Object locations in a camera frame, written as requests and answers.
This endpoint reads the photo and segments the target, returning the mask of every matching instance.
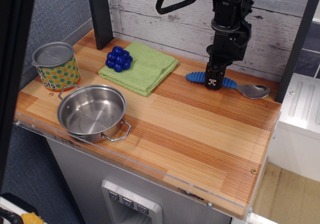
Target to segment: yellow object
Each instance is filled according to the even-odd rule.
[[[45,224],[45,222],[34,212],[21,215],[23,224]]]

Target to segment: blue grape toy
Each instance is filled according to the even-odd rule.
[[[125,62],[122,65],[123,70],[128,70],[131,67],[131,63],[129,60],[125,60]]]
[[[114,66],[115,66],[115,63],[114,63],[113,61],[109,60],[109,59],[107,59],[107,60],[105,61],[105,64],[106,64],[106,66],[107,66],[108,68],[114,68]]]
[[[106,55],[105,65],[108,68],[114,69],[115,72],[120,73],[123,70],[130,69],[132,61],[133,58],[127,50],[124,50],[120,46],[115,46],[112,52]]]
[[[122,67],[122,65],[115,64],[114,67],[113,67],[113,69],[114,69],[117,73],[120,73],[120,72],[123,71],[124,68]]]

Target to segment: spoon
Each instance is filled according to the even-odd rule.
[[[205,73],[204,72],[192,72],[185,76],[185,78],[194,83],[205,83]],[[263,85],[238,85],[235,81],[224,77],[222,81],[222,86],[231,89],[237,89],[242,95],[250,99],[260,99],[265,98],[269,95],[269,87]]]

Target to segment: gray button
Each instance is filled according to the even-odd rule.
[[[116,200],[116,201],[119,201],[119,196],[118,194],[112,192],[112,191],[109,191],[109,196],[110,198],[112,198],[113,200]]]
[[[148,208],[146,208],[146,207],[144,207],[144,206],[142,206],[142,205],[139,205],[138,204],[138,211],[139,212],[141,212],[141,213],[143,213],[143,214],[146,214],[146,215],[149,215],[149,210],[148,210]]]
[[[129,200],[124,197],[122,197],[122,200],[123,200],[123,204],[125,204],[127,207],[130,207],[130,208],[134,207],[134,203],[132,202],[132,200]]]

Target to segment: folded green towel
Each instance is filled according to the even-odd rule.
[[[99,75],[144,97],[147,97],[178,63],[172,56],[139,42],[133,42],[126,50],[133,58],[130,69],[115,72],[104,66],[99,70]]]

